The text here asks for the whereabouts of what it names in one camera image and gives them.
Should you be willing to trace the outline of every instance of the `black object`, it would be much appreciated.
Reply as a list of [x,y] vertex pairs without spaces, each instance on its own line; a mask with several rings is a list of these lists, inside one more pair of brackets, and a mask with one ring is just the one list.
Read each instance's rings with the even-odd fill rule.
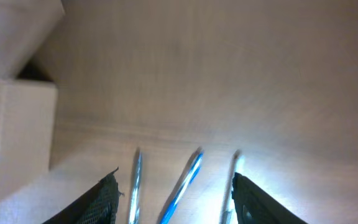
[[304,224],[247,177],[235,173],[232,198],[239,224]]
[[117,170],[118,168],[101,179],[44,224],[115,224],[118,199],[122,194],[118,191],[118,183],[114,177]]

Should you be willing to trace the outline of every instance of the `brown surface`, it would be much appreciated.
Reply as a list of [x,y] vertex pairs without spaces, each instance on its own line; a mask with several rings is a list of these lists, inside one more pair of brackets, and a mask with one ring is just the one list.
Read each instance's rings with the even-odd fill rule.
[[305,221],[358,223],[358,1],[65,7],[37,56],[60,88],[52,171],[0,204],[0,222],[42,222],[116,166],[128,194],[140,146],[140,218],[155,223],[202,145],[172,224],[218,222],[238,148],[248,177]]

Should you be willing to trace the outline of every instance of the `blue pen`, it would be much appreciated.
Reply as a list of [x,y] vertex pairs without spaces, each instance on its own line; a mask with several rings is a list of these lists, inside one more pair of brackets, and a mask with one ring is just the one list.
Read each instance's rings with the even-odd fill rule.
[[187,170],[185,178],[181,182],[180,187],[178,188],[175,194],[175,197],[170,202],[169,206],[167,207],[167,210],[164,213],[164,216],[161,219],[160,222],[161,224],[167,224],[169,222],[169,219],[171,219],[178,205],[179,200],[182,198],[183,194],[185,193],[185,190],[192,183],[198,171],[200,171],[201,161],[203,160],[203,154],[204,152],[201,150],[201,148],[197,149],[195,158],[191,163],[189,169]]

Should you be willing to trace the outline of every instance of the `wooden surface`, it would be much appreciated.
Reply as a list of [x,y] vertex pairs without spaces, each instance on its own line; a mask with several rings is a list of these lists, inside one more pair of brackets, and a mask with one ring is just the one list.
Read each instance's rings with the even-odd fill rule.
[[[65,1],[37,59],[59,86],[51,171],[0,204],[40,223],[144,154],[141,223],[188,157],[174,223],[217,223],[232,153],[309,223],[358,223],[358,1]],[[125,223],[129,197],[120,198]]]

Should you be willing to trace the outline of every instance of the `table surface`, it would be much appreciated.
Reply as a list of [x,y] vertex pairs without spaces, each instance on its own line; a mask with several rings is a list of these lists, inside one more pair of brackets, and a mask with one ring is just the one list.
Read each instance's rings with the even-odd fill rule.
[[358,223],[358,1],[66,1],[36,55],[59,87],[51,171],[0,203],[40,223],[144,152],[141,223],[156,223],[198,146],[171,223],[217,223],[232,154],[308,223]]

